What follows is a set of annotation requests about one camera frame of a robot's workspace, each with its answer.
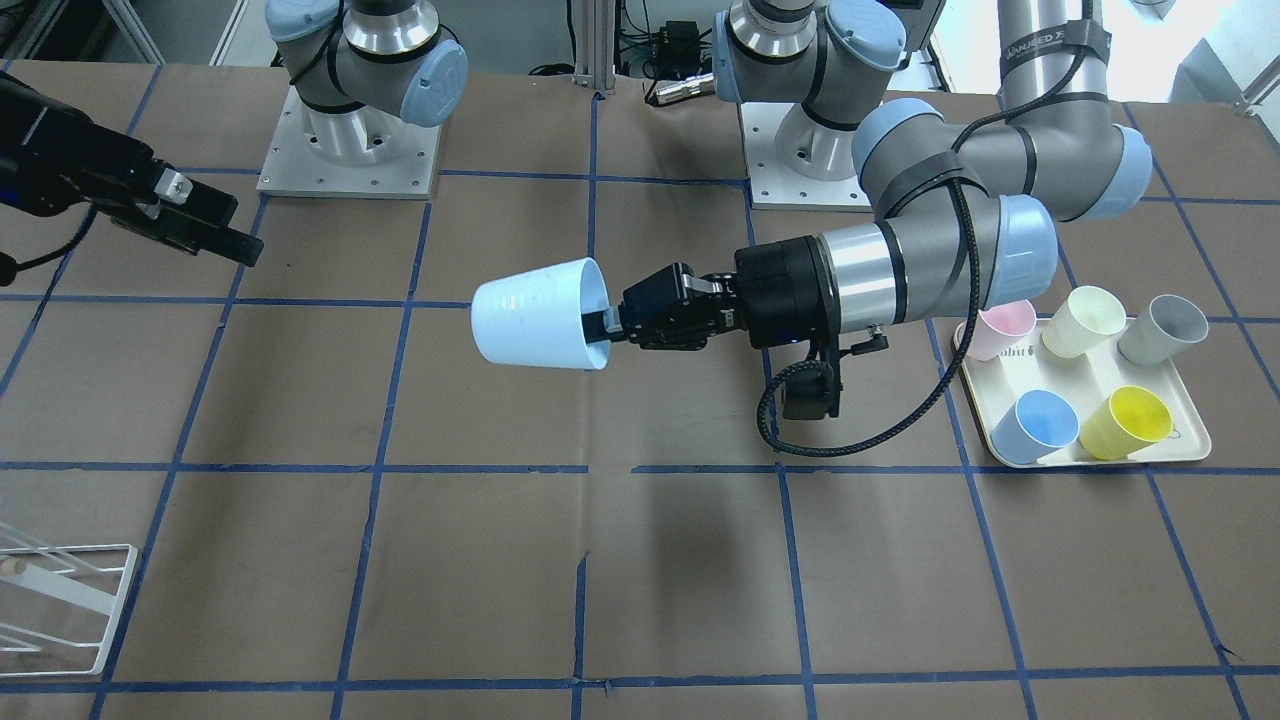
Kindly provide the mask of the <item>black gripper near rack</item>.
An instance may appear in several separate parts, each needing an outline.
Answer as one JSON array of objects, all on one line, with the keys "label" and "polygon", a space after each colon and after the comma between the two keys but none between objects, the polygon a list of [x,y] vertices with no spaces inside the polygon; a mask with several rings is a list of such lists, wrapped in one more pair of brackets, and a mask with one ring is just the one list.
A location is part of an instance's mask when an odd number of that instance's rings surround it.
[{"label": "black gripper near rack", "polygon": [[178,170],[152,149],[100,126],[12,74],[1,82],[1,200],[33,217],[78,202],[170,249],[255,266],[264,243],[230,227],[238,200]]}]

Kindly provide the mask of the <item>black gripper near tray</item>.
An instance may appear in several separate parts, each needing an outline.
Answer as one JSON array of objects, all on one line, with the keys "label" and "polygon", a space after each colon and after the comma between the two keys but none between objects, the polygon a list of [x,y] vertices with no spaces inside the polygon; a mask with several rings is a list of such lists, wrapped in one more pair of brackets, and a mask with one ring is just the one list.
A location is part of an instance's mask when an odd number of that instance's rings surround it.
[{"label": "black gripper near tray", "polygon": [[746,331],[754,348],[835,342],[835,279],[818,237],[740,249],[733,261],[707,275],[686,263],[659,269],[627,288],[620,309],[586,313],[585,342],[698,351],[731,331]]}]

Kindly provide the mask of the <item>grey robot arm near tray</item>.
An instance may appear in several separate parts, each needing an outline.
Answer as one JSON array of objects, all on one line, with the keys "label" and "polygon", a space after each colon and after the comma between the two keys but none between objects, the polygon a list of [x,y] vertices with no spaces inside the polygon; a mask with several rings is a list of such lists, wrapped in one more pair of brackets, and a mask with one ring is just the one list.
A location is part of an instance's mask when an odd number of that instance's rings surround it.
[{"label": "grey robot arm near tray", "polygon": [[1111,36],[1093,1],[997,5],[1001,111],[954,124],[918,97],[884,100],[906,50],[878,1],[735,1],[713,29],[726,101],[790,102],[836,135],[870,222],[739,250],[726,274],[677,263],[584,309],[590,343],[695,351],[745,331],[754,348],[1030,300],[1059,263],[1056,225],[1133,208],[1149,145],[1110,120]]}]

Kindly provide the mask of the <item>grey robot arm near rack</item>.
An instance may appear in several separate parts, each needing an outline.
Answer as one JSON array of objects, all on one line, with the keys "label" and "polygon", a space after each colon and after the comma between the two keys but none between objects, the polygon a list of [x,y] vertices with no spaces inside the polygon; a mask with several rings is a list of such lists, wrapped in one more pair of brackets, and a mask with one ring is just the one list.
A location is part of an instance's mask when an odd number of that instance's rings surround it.
[{"label": "grey robot arm near rack", "polygon": [[[374,109],[431,128],[460,102],[468,59],[429,1],[270,1],[265,17],[289,83],[314,115]],[[232,227],[234,196],[12,74],[3,76],[1,150],[6,206],[32,217],[90,208],[60,249],[27,261],[4,255],[4,284],[68,255],[100,214],[188,255],[252,266],[262,251],[261,240]]]}]

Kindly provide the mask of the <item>white arm base plate near rack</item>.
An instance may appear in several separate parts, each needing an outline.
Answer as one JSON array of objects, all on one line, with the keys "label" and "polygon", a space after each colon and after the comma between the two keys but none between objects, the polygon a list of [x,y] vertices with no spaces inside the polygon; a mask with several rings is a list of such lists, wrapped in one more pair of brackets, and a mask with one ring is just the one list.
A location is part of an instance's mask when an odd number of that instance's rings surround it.
[{"label": "white arm base plate near rack", "polygon": [[289,90],[257,191],[273,197],[429,200],[442,129],[376,108],[326,114]]}]

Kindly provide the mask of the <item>white arm base plate near tray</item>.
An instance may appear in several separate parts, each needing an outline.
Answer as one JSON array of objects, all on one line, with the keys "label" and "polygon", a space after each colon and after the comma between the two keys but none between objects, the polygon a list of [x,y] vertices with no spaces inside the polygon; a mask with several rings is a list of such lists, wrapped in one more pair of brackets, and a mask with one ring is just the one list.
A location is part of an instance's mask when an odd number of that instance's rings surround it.
[{"label": "white arm base plate near tray", "polygon": [[824,126],[797,102],[744,102],[739,115],[755,208],[870,211],[852,161],[851,129]]}]

